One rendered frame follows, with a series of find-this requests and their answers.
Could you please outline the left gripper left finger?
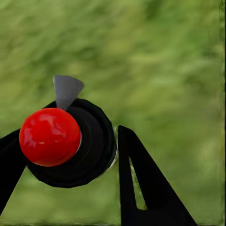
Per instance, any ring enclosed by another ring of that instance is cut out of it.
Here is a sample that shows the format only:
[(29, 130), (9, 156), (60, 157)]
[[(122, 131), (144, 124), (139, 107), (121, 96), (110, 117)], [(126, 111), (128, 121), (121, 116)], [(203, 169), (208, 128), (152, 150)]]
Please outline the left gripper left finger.
[(20, 129), (0, 139), (0, 215), (27, 166), (19, 144)]

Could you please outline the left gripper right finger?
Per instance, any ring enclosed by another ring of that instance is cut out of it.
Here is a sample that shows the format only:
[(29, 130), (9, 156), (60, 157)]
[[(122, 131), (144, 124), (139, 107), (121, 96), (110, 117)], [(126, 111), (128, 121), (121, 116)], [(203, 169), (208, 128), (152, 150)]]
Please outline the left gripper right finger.
[[(197, 226), (136, 133), (118, 127), (121, 226)], [(147, 210), (136, 206), (129, 157)]]

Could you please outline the pesticide atomizer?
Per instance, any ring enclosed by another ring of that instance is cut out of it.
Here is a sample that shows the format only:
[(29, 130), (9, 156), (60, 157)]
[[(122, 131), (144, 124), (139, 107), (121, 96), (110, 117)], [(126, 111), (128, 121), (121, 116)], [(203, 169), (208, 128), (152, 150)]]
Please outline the pesticide atomizer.
[(53, 83), (56, 100), (26, 119), (20, 148), (39, 181), (66, 189), (87, 185), (117, 160), (115, 131), (100, 107), (76, 98), (83, 82), (55, 75)]

